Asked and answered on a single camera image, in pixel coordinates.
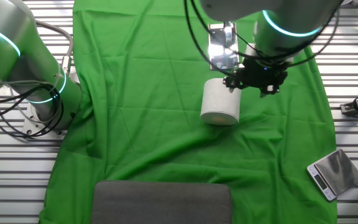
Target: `green cloth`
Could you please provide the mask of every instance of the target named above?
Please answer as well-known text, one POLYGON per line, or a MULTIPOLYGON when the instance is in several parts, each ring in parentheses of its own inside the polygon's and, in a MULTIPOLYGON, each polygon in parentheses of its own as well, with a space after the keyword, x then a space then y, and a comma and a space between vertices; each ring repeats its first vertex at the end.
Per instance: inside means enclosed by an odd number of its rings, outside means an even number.
MULTIPOLYGON (((251 42, 258 16, 237 22, 251 42)), ((206 50, 207 33, 191 17, 206 50)), ((205 81, 222 75, 196 50, 182 0, 76 0, 74 40, 82 101, 41 223, 89 223, 100 180, 226 184, 234 224, 336 223, 336 202, 306 171, 336 149, 314 60, 288 69, 279 94, 243 90, 240 123, 217 127, 200 109, 205 81)))

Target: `gray pad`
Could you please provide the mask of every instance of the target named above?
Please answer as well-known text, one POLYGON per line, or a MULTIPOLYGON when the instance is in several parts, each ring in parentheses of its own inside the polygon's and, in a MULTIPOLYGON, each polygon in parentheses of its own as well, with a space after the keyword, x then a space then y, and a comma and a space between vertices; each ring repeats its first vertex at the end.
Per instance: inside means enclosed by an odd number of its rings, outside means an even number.
POLYGON ((91 224, 231 224, 230 189, 221 184, 102 181, 91 224))

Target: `wrinkled fabric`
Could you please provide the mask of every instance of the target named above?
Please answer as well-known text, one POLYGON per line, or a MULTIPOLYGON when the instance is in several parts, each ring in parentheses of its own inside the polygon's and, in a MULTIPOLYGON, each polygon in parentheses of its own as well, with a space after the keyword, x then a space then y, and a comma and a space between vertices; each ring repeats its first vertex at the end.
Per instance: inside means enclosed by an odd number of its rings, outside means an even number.
MULTIPOLYGON (((250 42, 258 16, 237 21, 250 42)), ((336 223, 336 202, 306 171, 336 149, 314 60, 289 68, 279 94, 243 90, 240 122, 211 126, 200 120, 203 85, 222 75, 196 50, 182 0, 76 0, 73 17, 82 101, 40 223, 89 223, 101 180, 226 184, 234 224, 336 223)), ((193 12, 191 21, 206 51, 193 12)), ((310 56, 307 48, 295 61, 310 56)))

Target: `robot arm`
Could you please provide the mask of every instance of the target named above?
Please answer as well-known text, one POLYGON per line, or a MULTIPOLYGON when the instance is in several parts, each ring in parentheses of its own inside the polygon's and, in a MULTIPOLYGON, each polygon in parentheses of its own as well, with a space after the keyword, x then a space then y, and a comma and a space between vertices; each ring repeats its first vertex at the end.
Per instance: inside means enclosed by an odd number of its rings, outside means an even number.
POLYGON ((233 77, 226 77, 226 86, 256 87, 263 95, 278 92, 292 57, 311 43, 341 3, 342 0, 201 0, 209 17, 225 23, 262 11, 255 23, 254 49, 247 51, 248 57, 235 69, 233 77))
MULTIPOLYGON (((63 118, 56 130, 67 129, 80 103, 80 86, 68 78, 48 51, 38 35, 34 17, 23 1, 0 0, 0 87, 3 82, 29 80, 48 82, 56 87, 64 105, 63 118)), ((35 86, 11 87, 21 94, 35 86)), ((38 91, 27 99, 41 121, 53 116, 53 102, 47 90, 38 91)))

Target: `digital scale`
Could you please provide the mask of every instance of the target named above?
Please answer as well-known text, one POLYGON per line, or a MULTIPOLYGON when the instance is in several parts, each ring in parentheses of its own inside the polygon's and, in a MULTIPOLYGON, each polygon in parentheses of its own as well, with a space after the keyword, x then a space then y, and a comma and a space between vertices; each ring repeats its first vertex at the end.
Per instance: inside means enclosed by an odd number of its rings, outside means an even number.
POLYGON ((330 201, 358 184, 358 170, 342 149, 308 166, 308 172, 330 201))

